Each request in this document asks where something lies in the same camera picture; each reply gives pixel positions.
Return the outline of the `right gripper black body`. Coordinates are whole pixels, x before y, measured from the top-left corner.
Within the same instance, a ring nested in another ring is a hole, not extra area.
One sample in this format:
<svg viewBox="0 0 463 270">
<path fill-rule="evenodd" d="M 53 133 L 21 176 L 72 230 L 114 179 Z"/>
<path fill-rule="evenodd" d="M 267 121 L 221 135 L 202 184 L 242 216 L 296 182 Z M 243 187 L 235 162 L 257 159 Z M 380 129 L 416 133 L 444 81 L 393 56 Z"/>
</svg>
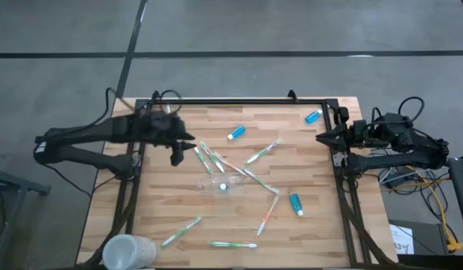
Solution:
<svg viewBox="0 0 463 270">
<path fill-rule="evenodd" d="M 342 138 L 344 140 L 344 148 L 364 148 L 365 139 L 362 133 L 362 129 L 367 125 L 366 120 L 353 121 L 351 125 L 347 122 L 343 123 L 344 134 Z"/>
</svg>

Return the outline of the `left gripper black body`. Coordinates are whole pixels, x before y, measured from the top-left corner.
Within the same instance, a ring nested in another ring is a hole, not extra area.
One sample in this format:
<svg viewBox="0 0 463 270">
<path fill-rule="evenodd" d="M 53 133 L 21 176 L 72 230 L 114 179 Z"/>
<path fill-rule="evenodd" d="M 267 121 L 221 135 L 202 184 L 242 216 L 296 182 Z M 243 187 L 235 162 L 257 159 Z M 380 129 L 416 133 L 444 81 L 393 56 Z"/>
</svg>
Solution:
<svg viewBox="0 0 463 270">
<path fill-rule="evenodd" d="M 185 124 L 175 113 L 152 110 L 137 113 L 135 118 L 135 140 L 157 146 L 181 147 L 185 135 Z"/>
</svg>

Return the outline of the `clear acrylic organizer box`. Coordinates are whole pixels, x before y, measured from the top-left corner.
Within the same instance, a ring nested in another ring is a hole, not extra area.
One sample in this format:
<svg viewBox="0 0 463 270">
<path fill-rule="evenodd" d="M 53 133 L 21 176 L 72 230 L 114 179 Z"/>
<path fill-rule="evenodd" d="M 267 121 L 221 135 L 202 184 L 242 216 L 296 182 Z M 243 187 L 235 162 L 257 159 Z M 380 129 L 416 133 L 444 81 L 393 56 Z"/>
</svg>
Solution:
<svg viewBox="0 0 463 270">
<path fill-rule="evenodd" d="M 226 184 L 226 190 L 220 190 L 219 185 Z M 201 180 L 198 185 L 198 190 L 205 195 L 229 197 L 240 195 L 245 190 L 245 178 L 238 173 L 219 173 L 209 175 L 208 178 Z"/>
</svg>

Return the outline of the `white printed paper sheet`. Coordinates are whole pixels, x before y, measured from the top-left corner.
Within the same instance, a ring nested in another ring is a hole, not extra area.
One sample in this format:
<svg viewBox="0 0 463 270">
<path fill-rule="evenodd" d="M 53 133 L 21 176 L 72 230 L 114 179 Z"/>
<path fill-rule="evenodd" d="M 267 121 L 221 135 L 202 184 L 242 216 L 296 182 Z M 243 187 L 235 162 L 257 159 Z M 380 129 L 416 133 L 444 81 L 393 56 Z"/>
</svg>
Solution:
<svg viewBox="0 0 463 270">
<path fill-rule="evenodd" d="M 397 254 L 414 255 L 413 230 L 411 228 L 389 225 Z"/>
</svg>

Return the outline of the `white cylindrical canister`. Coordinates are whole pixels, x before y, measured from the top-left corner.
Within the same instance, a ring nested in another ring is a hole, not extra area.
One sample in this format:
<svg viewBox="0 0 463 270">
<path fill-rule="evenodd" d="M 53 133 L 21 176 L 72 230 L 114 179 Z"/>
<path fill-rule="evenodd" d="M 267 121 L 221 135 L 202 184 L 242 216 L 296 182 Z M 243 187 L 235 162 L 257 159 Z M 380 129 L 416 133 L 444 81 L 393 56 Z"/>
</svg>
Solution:
<svg viewBox="0 0 463 270">
<path fill-rule="evenodd" d="M 138 235 L 113 236 L 104 246 L 102 261 L 107 270 L 148 268 L 157 256 L 155 243 Z"/>
</svg>

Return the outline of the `black box on floor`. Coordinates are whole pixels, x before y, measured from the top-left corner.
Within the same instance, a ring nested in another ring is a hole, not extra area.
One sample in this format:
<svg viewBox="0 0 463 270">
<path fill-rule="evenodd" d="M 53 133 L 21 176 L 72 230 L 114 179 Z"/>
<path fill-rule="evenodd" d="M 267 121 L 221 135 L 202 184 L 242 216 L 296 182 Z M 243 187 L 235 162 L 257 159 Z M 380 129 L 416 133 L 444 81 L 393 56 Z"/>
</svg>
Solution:
<svg viewBox="0 0 463 270">
<path fill-rule="evenodd" d="M 418 223 L 389 220 L 389 225 L 407 227 L 413 230 L 414 255 L 447 255 L 446 236 L 438 223 Z"/>
</svg>

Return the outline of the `dark grey metal stand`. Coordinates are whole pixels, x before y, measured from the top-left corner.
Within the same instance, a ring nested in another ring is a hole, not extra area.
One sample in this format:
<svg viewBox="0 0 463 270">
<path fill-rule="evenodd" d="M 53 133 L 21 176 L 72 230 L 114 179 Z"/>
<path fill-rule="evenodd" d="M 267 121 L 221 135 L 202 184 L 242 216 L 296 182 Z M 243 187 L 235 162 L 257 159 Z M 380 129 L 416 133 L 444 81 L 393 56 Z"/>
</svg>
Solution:
<svg viewBox="0 0 463 270">
<path fill-rule="evenodd" d="M 2 231 L 0 232 L 0 267 L 3 265 L 4 257 L 8 251 L 11 235 L 17 225 L 20 210 L 24 205 L 26 194 L 35 191 L 40 196 L 47 196 L 50 193 L 49 185 L 38 184 L 24 178 L 11 175 L 0 170 L 0 184 L 2 187 L 16 191 L 16 199 L 11 203 L 11 209 L 4 217 Z"/>
</svg>

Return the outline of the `black aluminium table frame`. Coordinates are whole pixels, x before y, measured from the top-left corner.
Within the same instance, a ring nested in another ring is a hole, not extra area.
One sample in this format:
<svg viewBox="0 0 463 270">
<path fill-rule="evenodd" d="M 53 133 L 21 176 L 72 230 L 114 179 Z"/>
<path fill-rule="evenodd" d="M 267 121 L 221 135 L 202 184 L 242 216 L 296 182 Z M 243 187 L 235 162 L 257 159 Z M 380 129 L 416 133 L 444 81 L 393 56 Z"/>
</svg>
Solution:
<svg viewBox="0 0 463 270">
<path fill-rule="evenodd" d="M 157 269 L 232 269 L 347 267 L 362 262 L 356 230 L 343 223 L 329 149 L 316 141 L 332 124 L 333 107 L 347 107 L 351 120 L 362 113 L 355 97 L 185 100 L 179 114 L 197 142 L 203 141 L 229 162 L 244 161 L 278 139 L 250 165 L 260 180 L 280 190 L 264 230 L 257 229 L 276 194 L 252 178 L 240 195 L 210 196 L 198 190 L 208 178 L 194 151 L 171 166 L 170 151 L 147 146 L 137 188 L 137 207 L 129 232 L 152 239 Z M 323 110 L 312 124 L 305 117 Z M 228 140 L 237 126 L 246 131 Z M 289 195 L 298 194 L 304 215 L 293 211 Z M 192 222 L 201 221 L 166 247 L 161 243 Z M 207 242 L 255 243 L 257 248 L 211 247 Z"/>
</svg>

